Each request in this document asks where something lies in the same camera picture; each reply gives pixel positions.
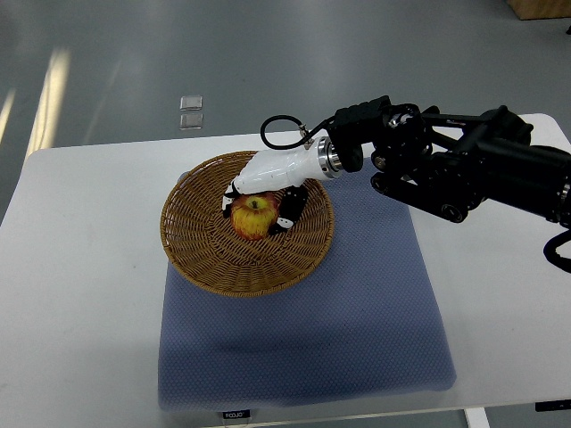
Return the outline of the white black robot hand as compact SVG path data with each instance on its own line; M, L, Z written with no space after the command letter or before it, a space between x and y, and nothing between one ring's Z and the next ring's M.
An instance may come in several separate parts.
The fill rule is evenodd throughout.
M329 180L340 177L343 166L331 140L322 136L310 148L302 146L278 151L257 152L230 182L222 197L222 213L230 216L234 201L242 195L285 190L277 222L269 228L271 235L289 230L299 221L308 200L302 187L308 179Z

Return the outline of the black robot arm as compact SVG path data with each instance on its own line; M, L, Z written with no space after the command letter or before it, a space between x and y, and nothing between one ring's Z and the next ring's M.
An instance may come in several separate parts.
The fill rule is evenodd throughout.
M324 129L331 140L326 164L346 172L363 166L373 144L372 187L389 198L452 223L491 199L562 225L543 247L565 272L558 248L570 241L570 154L532 143L533 125L502 105L479 116L443 114L431 106L393 104L386 95L338 110L316 128L300 126L307 144Z

